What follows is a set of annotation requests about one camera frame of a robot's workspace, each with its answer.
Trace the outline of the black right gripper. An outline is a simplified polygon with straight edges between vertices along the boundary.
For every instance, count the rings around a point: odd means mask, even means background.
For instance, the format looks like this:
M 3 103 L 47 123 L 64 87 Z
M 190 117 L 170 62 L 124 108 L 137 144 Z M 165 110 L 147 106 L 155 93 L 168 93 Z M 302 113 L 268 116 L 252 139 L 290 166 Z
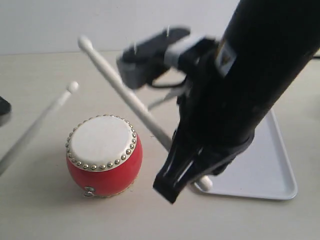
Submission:
M 234 158 L 242 153 L 252 142 L 250 133 L 243 140 L 224 137 L 224 129 L 230 130 L 224 116 L 227 108 L 226 90 L 215 66 L 212 65 L 218 44 L 214 40 L 204 39 L 182 58 L 185 67 L 191 64 L 191 58 L 199 57 L 194 70 L 188 70 L 185 78 L 190 84 L 189 93 L 177 98 L 180 121 L 172 137 L 178 141 L 198 146 L 186 159 L 174 179 L 174 189 L 179 194 L 188 184 L 194 184 L 200 190 L 208 192 L 213 187 L 209 176 L 221 174 Z

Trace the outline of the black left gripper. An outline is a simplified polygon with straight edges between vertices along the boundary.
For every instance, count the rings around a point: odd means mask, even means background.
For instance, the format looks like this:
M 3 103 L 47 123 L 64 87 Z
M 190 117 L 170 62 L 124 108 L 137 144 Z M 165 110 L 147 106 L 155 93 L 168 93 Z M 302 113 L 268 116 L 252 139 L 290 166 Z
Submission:
M 0 125 L 5 125 L 11 118 L 11 104 L 0 96 Z

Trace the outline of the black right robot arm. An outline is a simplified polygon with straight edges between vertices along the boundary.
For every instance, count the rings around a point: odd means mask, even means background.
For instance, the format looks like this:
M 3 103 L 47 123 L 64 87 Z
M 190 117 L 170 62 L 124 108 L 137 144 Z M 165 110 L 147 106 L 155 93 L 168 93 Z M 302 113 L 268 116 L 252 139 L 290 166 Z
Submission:
M 219 175 L 320 47 L 317 0 L 242 0 L 219 42 L 198 62 L 153 188 L 174 203 L 191 182 Z

